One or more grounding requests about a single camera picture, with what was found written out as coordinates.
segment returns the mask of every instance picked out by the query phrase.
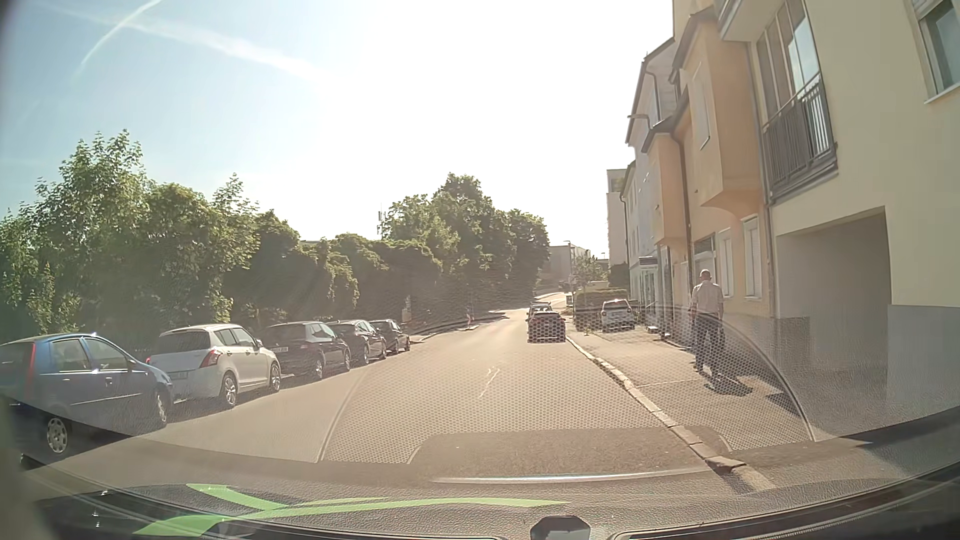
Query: man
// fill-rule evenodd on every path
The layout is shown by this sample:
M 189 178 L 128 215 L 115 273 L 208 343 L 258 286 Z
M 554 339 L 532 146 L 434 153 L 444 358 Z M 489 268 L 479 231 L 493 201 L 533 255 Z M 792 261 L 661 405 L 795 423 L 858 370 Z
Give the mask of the man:
M 709 270 L 700 272 L 700 284 L 693 287 L 690 295 L 690 318 L 693 321 L 694 344 L 697 349 L 697 371 L 704 370 L 704 362 L 713 365 L 720 337 L 720 321 L 723 320 L 723 289 L 710 280 Z M 710 340 L 710 349 L 705 350 L 704 339 Z

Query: dark car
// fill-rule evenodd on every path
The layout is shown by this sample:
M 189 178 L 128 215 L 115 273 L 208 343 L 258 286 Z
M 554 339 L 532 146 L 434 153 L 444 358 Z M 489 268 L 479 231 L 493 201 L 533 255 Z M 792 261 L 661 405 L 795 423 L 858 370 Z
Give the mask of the dark car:
M 566 321 L 556 311 L 535 311 L 527 319 L 527 341 L 566 339 Z
M 400 325 L 394 319 L 370 321 L 370 324 L 387 340 L 387 349 L 391 353 L 398 353 L 400 349 L 410 350 L 410 336 L 400 328 Z
M 282 373 L 319 380 L 333 368 L 350 370 L 347 342 L 324 323 L 301 321 L 273 325 L 261 333 L 261 338 L 263 345 L 276 355 Z
M 40 461 L 75 452 L 78 431 L 163 428 L 172 390 L 165 373 L 93 333 L 0 345 L 0 393 L 14 413 L 20 451 Z
M 368 321 L 337 321 L 329 326 L 347 342 L 353 359 L 361 364 L 369 364 L 371 357 L 381 360 L 387 357 L 387 339 Z

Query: white hatchback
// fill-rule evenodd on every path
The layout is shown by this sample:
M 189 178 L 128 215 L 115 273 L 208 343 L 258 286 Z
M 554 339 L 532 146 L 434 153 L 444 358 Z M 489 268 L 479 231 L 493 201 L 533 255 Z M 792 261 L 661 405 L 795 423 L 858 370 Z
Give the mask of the white hatchback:
M 188 400 L 217 398 L 231 408 L 241 392 L 280 389 L 280 363 L 259 339 L 239 325 L 198 325 L 166 331 L 146 362 L 163 370 L 174 395 Z

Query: tail light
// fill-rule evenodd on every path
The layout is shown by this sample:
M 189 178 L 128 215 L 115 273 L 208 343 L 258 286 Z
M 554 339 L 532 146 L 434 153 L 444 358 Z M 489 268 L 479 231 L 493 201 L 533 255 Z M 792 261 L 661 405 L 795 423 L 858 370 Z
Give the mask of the tail light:
M 211 349 L 210 352 L 207 353 L 206 356 L 204 356 L 204 361 L 200 362 L 200 367 L 217 365 L 217 360 L 220 359 L 220 355 L 222 354 L 223 353 L 221 353 L 220 351 L 217 351 L 216 349 Z

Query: car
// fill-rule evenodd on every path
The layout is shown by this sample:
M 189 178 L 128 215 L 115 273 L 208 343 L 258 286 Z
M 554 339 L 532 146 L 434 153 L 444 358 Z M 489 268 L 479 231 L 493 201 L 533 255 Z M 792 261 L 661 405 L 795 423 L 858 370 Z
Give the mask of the car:
M 162 333 L 145 360 L 163 370 L 174 395 L 186 400 L 215 399 L 233 408 L 243 392 L 280 390 L 280 362 L 240 325 L 196 325 Z
M 76 452 L 81 431 L 165 427 L 172 391 L 165 373 L 95 333 L 0 345 L 0 393 L 14 412 L 21 452 L 41 462 Z
M 533 343 L 542 339 L 566 340 L 566 321 L 560 313 L 540 310 L 527 320 L 527 342 Z
M 387 340 L 387 349 L 390 352 L 398 353 L 400 349 L 410 350 L 410 336 L 400 328 L 400 325 L 394 319 L 370 321 L 370 324 Z
M 600 326 L 604 331 L 610 329 L 636 328 L 636 317 L 630 302 L 622 298 L 608 300 L 600 307 Z
M 320 380 L 333 368 L 350 370 L 347 342 L 319 321 L 273 325 L 260 335 L 264 345 L 276 355 L 283 373 Z
M 387 339 L 370 322 L 363 319 L 337 321 L 328 324 L 336 334 L 347 342 L 353 360 L 367 365 L 371 357 L 387 357 Z

